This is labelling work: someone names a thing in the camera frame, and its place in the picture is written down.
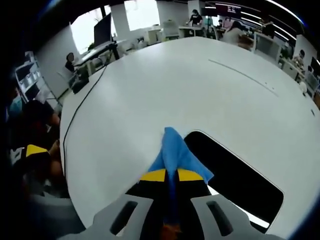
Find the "round table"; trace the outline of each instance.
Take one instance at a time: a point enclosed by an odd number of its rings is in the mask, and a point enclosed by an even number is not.
[[[75,109],[101,73],[65,98],[61,142]],[[148,169],[167,126],[183,137],[193,130],[205,132],[284,192],[267,233],[288,238],[315,203],[320,112],[314,102],[262,57],[224,42],[189,37],[111,63],[79,108],[66,137],[64,170],[72,203],[86,227]]]

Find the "black cable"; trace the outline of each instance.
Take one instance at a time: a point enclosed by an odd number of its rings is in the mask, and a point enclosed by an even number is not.
[[[72,116],[72,118],[71,118],[71,121],[70,121],[70,123],[69,123],[69,125],[68,125],[68,127],[67,127],[67,129],[66,129],[65,135],[64,135],[64,137],[63,137],[63,142],[62,142],[62,146],[63,146],[63,158],[64,158],[64,163],[63,163],[63,165],[64,165],[64,176],[65,176],[65,179],[66,179],[66,180],[67,180],[67,164],[66,164],[67,158],[66,158],[66,151],[65,151],[65,148],[66,148],[66,147],[65,147],[65,141],[66,141],[66,138],[67,138],[67,135],[68,135],[68,131],[69,131],[70,126],[71,126],[71,124],[72,124],[72,122],[73,122],[73,120],[74,120],[74,118],[75,118],[75,116],[76,116],[76,114],[77,114],[77,111],[78,111],[79,108],[81,107],[82,103],[86,100],[87,96],[88,96],[89,93],[92,91],[92,89],[93,89],[93,88],[96,86],[96,84],[100,81],[100,79],[101,79],[102,75],[104,74],[107,66],[108,66],[108,64],[105,65],[105,67],[104,67],[104,69],[102,70],[102,73],[101,73],[101,75],[99,76],[98,80],[93,84],[93,86],[91,87],[91,89],[87,92],[87,94],[84,96],[84,98],[83,98],[82,101],[80,102],[79,106],[75,109],[74,114],[73,114],[73,116]]]

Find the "face mask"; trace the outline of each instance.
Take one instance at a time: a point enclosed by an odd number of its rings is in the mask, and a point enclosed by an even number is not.
[[[22,98],[20,95],[13,99],[9,107],[9,115],[11,117],[17,117],[22,112]]]

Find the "ceiling light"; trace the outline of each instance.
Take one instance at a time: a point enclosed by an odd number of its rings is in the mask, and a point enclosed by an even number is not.
[[[300,23],[302,23],[303,25],[305,25],[304,22],[303,22],[297,15],[295,15],[292,11],[290,11],[288,8],[280,5],[279,3],[277,3],[277,2],[275,2],[275,1],[273,1],[273,0],[266,0],[266,1],[268,1],[268,2],[271,3],[271,4],[274,4],[274,5],[278,6],[279,8],[281,8],[281,9],[283,9],[283,10],[285,10],[287,13],[291,14],[291,15],[294,16],[296,19],[298,19],[298,20],[300,21]]]
[[[281,27],[273,24],[276,28],[280,29],[281,31],[283,31],[284,33],[288,34],[290,37],[292,37],[295,41],[297,40],[294,36],[292,36],[290,33],[288,33],[287,31],[283,30]]]
[[[286,38],[285,36],[283,36],[282,34],[278,33],[277,31],[274,31],[276,34],[278,34],[279,36],[283,37],[285,40],[289,41],[288,38]]]
[[[254,17],[254,18],[256,18],[256,19],[261,19],[261,17],[258,17],[258,16],[255,16],[255,15],[252,15],[252,14],[250,14],[250,13],[246,13],[246,12],[241,12],[242,14],[245,14],[245,15],[248,15],[248,16],[251,16],[251,17]]]
[[[261,23],[256,22],[256,21],[252,21],[252,20],[247,19],[247,18],[244,18],[244,17],[242,17],[241,19],[242,19],[242,20],[245,20],[245,21],[248,21],[248,22],[251,22],[251,23],[254,23],[254,24],[257,24],[257,25],[259,25],[259,26],[262,26],[262,24],[261,24]]]
[[[209,189],[209,191],[210,191],[210,193],[211,193],[211,195],[212,196],[214,196],[214,195],[218,195],[219,193],[216,191],[216,190],[214,190],[212,187],[210,187],[209,185],[208,185],[208,189]],[[242,212],[244,212],[248,217],[249,217],[249,220],[251,221],[251,222],[253,222],[253,223],[255,223],[255,224],[258,224],[259,226],[261,226],[261,227],[263,227],[263,228],[268,228],[269,227],[269,223],[267,223],[266,221],[263,221],[262,219],[260,219],[260,218],[258,218],[258,217],[256,217],[256,216],[254,216],[254,215],[252,215],[250,212],[247,212],[246,210],[244,210],[244,209],[242,209],[241,207],[239,207],[239,206],[237,206],[237,205],[235,205],[238,209],[240,209]]]
[[[216,3],[215,5],[233,7],[233,8],[236,8],[236,9],[240,9],[241,8],[240,6],[234,6],[234,5],[223,4],[223,3]]]

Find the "yellow stripe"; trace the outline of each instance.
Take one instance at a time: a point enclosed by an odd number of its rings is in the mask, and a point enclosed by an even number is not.
[[[194,171],[178,168],[179,181],[197,181],[203,180],[203,177]]]
[[[143,181],[151,181],[151,182],[164,182],[165,181],[165,176],[166,176],[166,170],[165,169],[160,169],[156,171],[151,171],[145,173],[140,180]]]
[[[47,152],[46,149],[42,148],[42,147],[39,147],[39,146],[35,146],[35,145],[28,145],[26,147],[26,154],[25,156],[28,157],[32,154],[39,154],[39,153],[45,153]]]

